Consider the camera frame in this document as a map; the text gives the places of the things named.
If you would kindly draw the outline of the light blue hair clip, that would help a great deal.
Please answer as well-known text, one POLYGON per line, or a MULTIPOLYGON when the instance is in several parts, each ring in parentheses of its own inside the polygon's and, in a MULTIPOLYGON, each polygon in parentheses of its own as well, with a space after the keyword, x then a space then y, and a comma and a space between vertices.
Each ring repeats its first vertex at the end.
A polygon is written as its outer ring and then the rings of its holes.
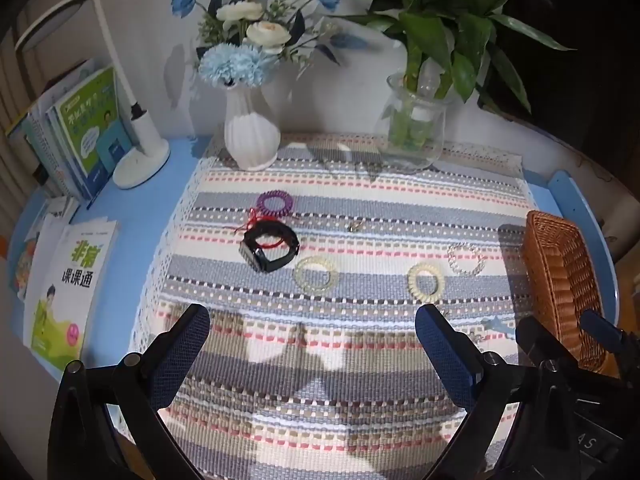
POLYGON ((493 330, 494 332, 503 334, 506 339, 515 339, 515 328, 507 322, 503 322, 495 316, 494 318, 484 318, 482 321, 484 330, 493 330))

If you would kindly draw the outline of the small metal earring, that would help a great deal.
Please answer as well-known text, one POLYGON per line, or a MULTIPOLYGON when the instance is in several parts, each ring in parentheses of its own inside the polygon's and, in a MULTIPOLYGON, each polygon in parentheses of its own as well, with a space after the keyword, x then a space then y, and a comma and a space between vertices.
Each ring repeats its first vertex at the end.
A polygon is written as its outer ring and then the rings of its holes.
POLYGON ((360 232, 362 227, 364 225, 364 221, 363 220, 352 220, 352 222, 349 223, 348 227, 347 227, 347 231, 348 232, 352 232, 352 233, 356 233, 356 232, 360 232))

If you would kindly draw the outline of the black smartwatch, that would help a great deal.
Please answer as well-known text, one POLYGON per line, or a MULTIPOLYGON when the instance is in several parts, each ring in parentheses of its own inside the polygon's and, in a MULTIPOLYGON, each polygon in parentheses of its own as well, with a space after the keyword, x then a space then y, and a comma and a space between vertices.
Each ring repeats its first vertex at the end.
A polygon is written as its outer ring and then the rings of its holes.
POLYGON ((296 233, 277 220, 259 220, 243 235, 240 254, 259 273, 276 272, 291 263, 299 252, 296 233))

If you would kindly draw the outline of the brown wicker basket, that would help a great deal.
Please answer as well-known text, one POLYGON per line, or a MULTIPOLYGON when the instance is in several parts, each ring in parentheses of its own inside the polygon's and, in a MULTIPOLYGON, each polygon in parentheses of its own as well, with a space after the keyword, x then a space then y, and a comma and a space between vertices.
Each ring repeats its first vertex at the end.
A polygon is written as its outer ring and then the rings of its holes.
POLYGON ((574 222, 539 210, 527 213, 522 257, 535 318, 584 370, 599 373, 605 350, 579 326, 582 314, 603 312, 582 232, 574 222))

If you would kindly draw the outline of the lying green white book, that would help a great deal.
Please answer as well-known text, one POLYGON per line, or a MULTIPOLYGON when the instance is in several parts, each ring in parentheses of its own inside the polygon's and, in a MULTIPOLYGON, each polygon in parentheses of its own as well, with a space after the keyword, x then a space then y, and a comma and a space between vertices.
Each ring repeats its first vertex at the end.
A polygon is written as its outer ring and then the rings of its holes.
POLYGON ((25 297, 23 342, 56 370, 80 358, 117 232, 118 223, 105 218, 44 220, 25 297))

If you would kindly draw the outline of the striped woven table mat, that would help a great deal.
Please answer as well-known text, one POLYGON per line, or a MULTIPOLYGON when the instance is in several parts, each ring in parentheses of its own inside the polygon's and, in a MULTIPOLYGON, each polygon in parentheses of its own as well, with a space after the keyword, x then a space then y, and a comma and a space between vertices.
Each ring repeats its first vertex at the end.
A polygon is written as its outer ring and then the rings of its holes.
POLYGON ((131 335, 143 351, 190 304, 208 310, 164 423, 207 479, 422 478, 464 413, 416 338, 416 310, 431 300, 477 348, 521 362, 516 340, 482 321, 515 328, 532 310, 521 247, 534 206, 521 157, 495 148, 447 143, 403 174, 368 136, 289 134, 269 168, 248 172, 213 143, 131 335), (299 240, 276 272, 240 254, 259 220, 299 240))

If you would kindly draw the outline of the glass vase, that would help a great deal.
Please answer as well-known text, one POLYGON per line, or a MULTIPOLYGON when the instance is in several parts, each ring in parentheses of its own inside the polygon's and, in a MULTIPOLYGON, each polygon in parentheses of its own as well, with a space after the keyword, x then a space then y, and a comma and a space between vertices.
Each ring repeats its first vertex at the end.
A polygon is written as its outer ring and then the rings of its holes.
POLYGON ((386 82, 390 97, 374 128, 384 165, 404 174, 430 168, 444 150, 447 104, 409 91, 401 73, 386 82))

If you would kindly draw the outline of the standing green book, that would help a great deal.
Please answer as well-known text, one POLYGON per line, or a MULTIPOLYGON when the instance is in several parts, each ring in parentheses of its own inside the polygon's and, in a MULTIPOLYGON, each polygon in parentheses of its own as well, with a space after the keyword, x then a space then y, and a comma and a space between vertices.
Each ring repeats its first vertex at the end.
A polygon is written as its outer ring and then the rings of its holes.
POLYGON ((119 113, 113 66, 96 70, 48 110, 70 169, 94 200, 132 149, 119 113))

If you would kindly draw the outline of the stack of standing books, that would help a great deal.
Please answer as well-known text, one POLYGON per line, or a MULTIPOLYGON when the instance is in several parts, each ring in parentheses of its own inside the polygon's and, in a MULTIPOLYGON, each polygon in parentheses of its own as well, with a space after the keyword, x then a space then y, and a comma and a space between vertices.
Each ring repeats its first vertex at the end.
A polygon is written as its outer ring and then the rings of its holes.
POLYGON ((55 187, 63 195, 73 196, 81 203, 86 202, 90 194, 76 177, 70 158, 64 154, 60 142, 56 140, 46 111, 95 70, 96 59, 87 58, 50 80, 40 97, 29 105, 9 133, 9 138, 17 139, 19 131, 34 150, 55 187))

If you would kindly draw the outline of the white ribbed vase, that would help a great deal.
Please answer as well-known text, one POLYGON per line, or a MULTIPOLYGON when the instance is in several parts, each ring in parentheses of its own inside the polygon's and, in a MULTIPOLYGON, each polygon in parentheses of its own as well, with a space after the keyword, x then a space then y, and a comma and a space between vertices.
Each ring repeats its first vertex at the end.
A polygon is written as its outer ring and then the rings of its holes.
POLYGON ((281 131, 262 89, 235 84, 227 89, 224 146, 244 171, 262 171, 277 159, 281 131))

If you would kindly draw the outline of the green leafy plant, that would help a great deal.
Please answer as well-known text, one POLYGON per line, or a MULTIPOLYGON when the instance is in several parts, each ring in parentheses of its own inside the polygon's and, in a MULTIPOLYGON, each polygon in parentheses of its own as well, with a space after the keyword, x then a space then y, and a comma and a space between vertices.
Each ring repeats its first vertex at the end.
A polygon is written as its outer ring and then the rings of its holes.
POLYGON ((363 14, 344 19, 362 26, 378 27, 383 35, 402 42, 407 49, 404 87, 418 90, 419 74, 426 61, 435 62, 442 74, 436 96, 450 90, 467 101, 478 82, 485 58, 514 96, 530 109, 520 75, 503 50, 496 46, 496 27, 502 26, 558 51, 566 47, 540 30, 502 12, 509 0, 371 0, 363 14))

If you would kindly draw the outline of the blue and white flower bouquet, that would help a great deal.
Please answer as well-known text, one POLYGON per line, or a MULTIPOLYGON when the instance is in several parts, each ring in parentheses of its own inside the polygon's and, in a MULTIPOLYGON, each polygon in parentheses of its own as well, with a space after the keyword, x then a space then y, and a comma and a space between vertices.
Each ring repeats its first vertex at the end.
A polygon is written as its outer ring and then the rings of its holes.
POLYGON ((366 50, 366 40, 305 12, 334 12, 341 0, 170 0, 171 13, 202 12, 194 68, 213 87, 259 88, 282 63, 306 70, 314 53, 333 63, 337 50, 366 50))

